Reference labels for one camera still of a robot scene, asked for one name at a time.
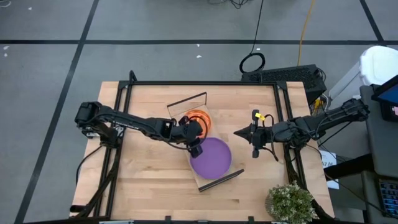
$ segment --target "orange cup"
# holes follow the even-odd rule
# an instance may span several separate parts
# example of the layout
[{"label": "orange cup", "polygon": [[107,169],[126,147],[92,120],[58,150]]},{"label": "orange cup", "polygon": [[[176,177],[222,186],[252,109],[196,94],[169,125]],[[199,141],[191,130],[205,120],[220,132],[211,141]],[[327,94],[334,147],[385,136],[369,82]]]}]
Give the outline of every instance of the orange cup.
[{"label": "orange cup", "polygon": [[204,112],[203,110],[190,110],[190,111],[186,112],[185,115],[189,119],[195,120],[195,121],[197,121],[200,124],[200,126],[201,126],[203,131],[202,131],[201,135],[199,136],[199,138],[204,138],[205,137],[205,133],[206,132],[208,133],[210,128],[211,128],[210,116],[206,112]]}]

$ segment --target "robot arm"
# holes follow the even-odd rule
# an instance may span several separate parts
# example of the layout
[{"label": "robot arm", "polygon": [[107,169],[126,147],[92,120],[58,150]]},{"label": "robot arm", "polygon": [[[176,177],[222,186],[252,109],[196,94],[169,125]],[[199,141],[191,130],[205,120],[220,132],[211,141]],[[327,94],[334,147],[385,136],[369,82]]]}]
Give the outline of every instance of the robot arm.
[{"label": "robot arm", "polygon": [[271,127],[259,127],[256,113],[258,110],[253,111],[253,122],[248,127],[234,132],[253,145],[253,158],[258,157],[259,149],[265,149],[263,146],[267,143],[286,142],[293,147],[303,147],[309,140],[319,139],[327,129],[338,124],[366,120],[370,112],[361,100],[351,99],[321,115],[293,118]]},{"label": "robot arm", "polygon": [[140,118],[113,110],[99,102],[84,102],[80,105],[75,122],[85,136],[88,133],[99,134],[101,145],[106,147],[116,147],[120,144],[118,131],[105,125],[105,123],[114,123],[118,126],[138,130],[153,140],[164,141],[168,144],[183,143],[187,145],[186,150],[194,158],[202,152],[201,142],[197,136],[203,130],[197,121],[189,120],[186,116],[178,122],[179,126],[177,126],[175,119]]}]

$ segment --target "potted plant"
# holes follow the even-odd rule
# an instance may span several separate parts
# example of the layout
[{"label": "potted plant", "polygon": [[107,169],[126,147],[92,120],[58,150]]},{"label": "potted plant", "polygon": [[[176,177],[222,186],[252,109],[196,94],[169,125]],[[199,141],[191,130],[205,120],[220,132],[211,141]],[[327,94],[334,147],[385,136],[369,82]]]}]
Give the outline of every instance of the potted plant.
[{"label": "potted plant", "polygon": [[277,186],[269,190],[266,210],[277,221],[302,224],[312,221],[315,216],[311,201],[312,195],[301,189],[296,182]]}]

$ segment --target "purple bowl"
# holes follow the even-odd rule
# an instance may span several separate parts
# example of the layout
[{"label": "purple bowl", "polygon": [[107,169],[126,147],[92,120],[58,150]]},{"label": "purple bowl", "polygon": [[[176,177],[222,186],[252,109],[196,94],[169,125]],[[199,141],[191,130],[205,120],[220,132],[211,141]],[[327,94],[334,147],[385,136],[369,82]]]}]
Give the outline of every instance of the purple bowl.
[{"label": "purple bowl", "polygon": [[192,169],[204,179],[219,179],[232,163],[232,153],[228,145],[218,138],[206,138],[200,145],[203,152],[190,159]]}]

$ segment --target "wooden table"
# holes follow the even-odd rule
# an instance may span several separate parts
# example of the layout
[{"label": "wooden table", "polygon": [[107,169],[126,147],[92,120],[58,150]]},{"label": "wooden table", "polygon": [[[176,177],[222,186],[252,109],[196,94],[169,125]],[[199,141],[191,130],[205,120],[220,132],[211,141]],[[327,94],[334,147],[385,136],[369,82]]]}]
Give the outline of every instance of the wooden table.
[{"label": "wooden table", "polygon": [[[309,114],[302,83],[287,83],[293,116]],[[103,82],[98,101],[114,106],[117,82]],[[141,133],[128,129],[123,143],[112,219],[122,220],[224,220],[271,221],[264,208],[268,190],[287,184],[281,144],[275,152],[261,151],[253,159],[252,146],[233,134],[251,122],[251,111],[272,114],[277,121],[275,98],[271,86],[133,86],[129,113],[141,117],[169,118],[167,104],[206,91],[207,107],[214,119],[220,138],[230,146],[234,161],[245,171],[239,176],[199,192],[184,152],[164,142],[152,141]],[[285,112],[283,94],[280,100]],[[99,139],[88,140],[85,155],[98,147]],[[316,142],[309,143],[317,147]],[[303,168],[309,191],[323,209],[334,217],[329,191],[323,175],[319,153],[310,147],[301,151]],[[73,204],[88,203],[98,188],[104,150],[90,157],[82,166]],[[101,214],[104,214],[108,193],[103,195]]]}]

